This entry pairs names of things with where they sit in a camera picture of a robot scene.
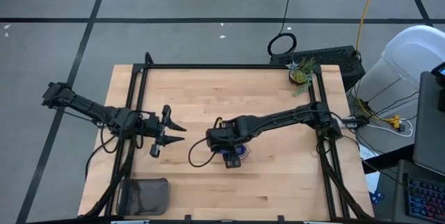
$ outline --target robotic arm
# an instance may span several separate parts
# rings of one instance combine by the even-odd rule
[[[98,127],[106,126],[111,134],[123,139],[129,139],[137,135],[155,138],[154,144],[150,150],[150,155],[154,158],[159,157],[160,147],[184,138],[176,136],[166,136],[165,127],[177,131],[186,131],[184,128],[175,124],[170,119],[172,113],[170,106],[165,105],[162,110],[162,118],[156,116],[153,112],[148,113],[147,119],[142,119],[139,112],[132,111],[129,108],[116,108],[114,106],[102,106],[92,102],[85,97],[77,95],[66,83],[50,83],[48,90],[43,95],[43,105],[50,109],[59,107],[70,107],[79,113],[91,118],[91,121]]]
[[[222,152],[226,168],[241,166],[236,148],[251,141],[263,131],[294,124],[306,124],[312,129],[321,130],[323,135],[337,140],[341,137],[339,124],[332,119],[327,104],[312,102],[295,109],[257,117],[242,115],[222,121],[219,127],[206,131],[207,145],[212,152]]]

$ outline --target desk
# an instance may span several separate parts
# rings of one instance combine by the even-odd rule
[[[105,105],[125,105],[131,69],[131,65],[114,67]],[[342,117],[349,115],[338,66],[322,66],[322,70],[330,110]],[[172,133],[186,140],[162,148],[158,159],[149,155],[153,141],[149,138],[143,149],[136,150],[131,177],[164,177],[171,185],[169,210],[150,219],[183,220],[191,214],[193,220],[276,221],[277,215],[287,221],[329,220],[315,131],[308,126],[264,132],[248,143],[252,151],[240,168],[226,169],[219,155],[203,168],[193,168],[187,161],[191,145],[204,137],[218,116],[265,115],[309,103],[308,94],[292,97],[296,89],[286,70],[150,69],[142,109],[160,114],[163,105],[169,104],[172,119],[188,130]],[[343,133],[354,138],[347,130]],[[356,144],[343,138],[337,141],[337,149],[346,187],[364,211],[373,215]],[[202,163],[210,154],[202,144],[192,158]],[[93,158],[79,214],[86,213],[108,186],[113,161],[114,155],[102,151]],[[340,216],[333,184],[332,189]]]

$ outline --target white cable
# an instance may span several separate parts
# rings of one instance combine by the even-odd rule
[[[400,119],[400,123],[401,123],[402,121],[408,122],[408,124],[410,125],[410,134],[401,134],[401,133],[398,133],[398,132],[396,132],[396,131],[390,130],[390,129],[388,129],[388,128],[380,127],[380,126],[374,126],[374,125],[367,125],[367,126],[368,126],[368,127],[373,127],[373,128],[376,128],[376,129],[385,130],[385,131],[391,132],[391,133],[393,133],[393,134],[397,134],[398,136],[402,136],[402,137],[411,137],[411,136],[412,136],[412,132],[414,131],[411,122],[410,122],[409,120],[406,120],[406,119]]]

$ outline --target floor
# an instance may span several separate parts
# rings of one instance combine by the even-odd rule
[[[298,51],[354,45],[366,0],[290,0]],[[104,102],[115,64],[268,63],[286,0],[0,0],[0,216],[3,223],[74,218],[97,130],[40,106],[50,81]],[[414,24],[445,30],[443,0],[372,0],[361,52],[369,70]],[[285,50],[278,42],[274,52]],[[364,129],[384,152],[410,141]],[[379,190],[394,184],[381,177]],[[390,200],[376,214],[390,217]]]

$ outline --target plant pot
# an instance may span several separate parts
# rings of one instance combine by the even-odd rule
[[[292,73],[291,73],[291,71],[289,71],[289,81],[290,81],[293,85],[297,85],[297,86],[300,86],[300,85],[306,83],[306,81],[301,83],[301,82],[298,82],[298,81],[294,80],[293,77],[292,77]]]

